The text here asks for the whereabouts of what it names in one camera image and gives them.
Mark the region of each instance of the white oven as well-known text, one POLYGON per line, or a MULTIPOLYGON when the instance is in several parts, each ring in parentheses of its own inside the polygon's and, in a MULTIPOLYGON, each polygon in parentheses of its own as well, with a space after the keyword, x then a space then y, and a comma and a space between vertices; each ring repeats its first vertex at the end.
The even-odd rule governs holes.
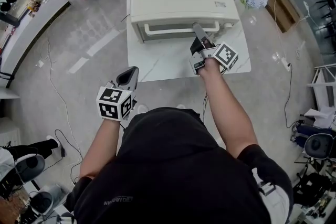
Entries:
POLYGON ((239 21, 234 0, 131 0, 129 16, 141 43, 196 36, 195 22, 209 34, 239 21))

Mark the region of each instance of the hand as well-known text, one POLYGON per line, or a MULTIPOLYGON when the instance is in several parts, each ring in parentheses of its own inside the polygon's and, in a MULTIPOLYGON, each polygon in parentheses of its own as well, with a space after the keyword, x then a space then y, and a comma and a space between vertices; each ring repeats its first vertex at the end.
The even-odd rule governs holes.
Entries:
POLYGON ((206 58, 205 66, 198 70, 198 74, 202 79, 210 77, 212 75, 220 75, 219 62, 215 58, 206 58))

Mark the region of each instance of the power outlet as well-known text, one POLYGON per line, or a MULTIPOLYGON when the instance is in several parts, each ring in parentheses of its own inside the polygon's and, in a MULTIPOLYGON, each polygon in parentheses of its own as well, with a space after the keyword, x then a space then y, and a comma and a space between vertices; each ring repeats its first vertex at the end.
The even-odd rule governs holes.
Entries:
POLYGON ((309 12, 309 6, 306 1, 303 1, 304 6, 306 7, 306 10, 309 12))
POLYGON ((286 68, 286 70, 289 72, 290 71, 290 66, 288 66, 287 60, 285 59, 285 57, 282 57, 281 62, 283 64, 283 66, 286 68))

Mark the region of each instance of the grey tile floor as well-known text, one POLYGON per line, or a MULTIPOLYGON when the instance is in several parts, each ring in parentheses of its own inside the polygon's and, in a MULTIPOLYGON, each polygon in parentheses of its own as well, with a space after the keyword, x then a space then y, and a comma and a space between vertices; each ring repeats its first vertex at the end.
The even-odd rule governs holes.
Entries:
MULTIPOLYGON (((85 12, 70 7, 36 42, 11 85, 21 98, 6 103, 7 114, 20 127, 24 143, 43 140, 47 135, 53 135, 55 129, 61 129, 74 143, 64 103, 50 83, 48 37, 53 62, 51 79, 67 104, 73 135, 85 154, 102 121, 95 102, 99 87, 128 66, 126 25, 121 22, 126 16, 125 10, 125 0, 96 0, 85 12), (86 51, 113 30, 120 33, 89 57, 86 51), (70 68, 82 57, 88 61, 77 72, 71 73, 70 68)), ((252 70, 250 73, 227 74, 224 78, 249 114, 261 147, 290 178, 295 179, 301 166, 293 162, 299 156, 300 148, 290 142, 291 130, 285 126, 283 112, 290 72, 285 70, 276 55, 283 55, 283 47, 293 66, 291 98, 287 106, 288 122, 292 123, 300 113, 313 106, 312 93, 306 84, 312 79, 313 66, 321 61, 319 50, 306 21, 281 34, 281 46, 275 22, 268 12, 261 9, 253 15, 256 19, 254 25, 250 23, 250 14, 242 17, 252 70), (307 45, 303 46, 301 57, 297 59, 295 52, 304 41, 307 45)), ((204 85, 198 77, 143 82, 137 89, 138 102, 150 109, 183 104, 201 113, 204 96, 204 85)), ((223 146, 209 107, 205 113, 205 125, 223 146)), ((63 137, 58 137, 67 156, 43 172, 37 182, 40 185, 58 183, 71 189, 70 168, 78 160, 78 153, 63 137)), ((47 159, 47 165, 59 158, 59 152, 56 152, 47 159)), ((78 167, 75 167, 72 177, 77 174, 78 167)))

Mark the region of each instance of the marble tabletop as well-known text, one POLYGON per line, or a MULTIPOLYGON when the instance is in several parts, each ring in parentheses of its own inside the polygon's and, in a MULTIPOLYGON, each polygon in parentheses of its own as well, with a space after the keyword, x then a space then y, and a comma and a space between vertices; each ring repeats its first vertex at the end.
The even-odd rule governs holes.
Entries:
MULTIPOLYGON (((130 14, 130 0, 127 0, 130 14)), ((238 60, 227 73, 251 71, 251 63, 241 22, 214 39, 215 44, 225 41, 238 52, 238 60)), ((139 82, 196 77, 190 66, 190 46, 195 38, 150 40, 141 44, 127 17, 128 65, 139 68, 139 82)))

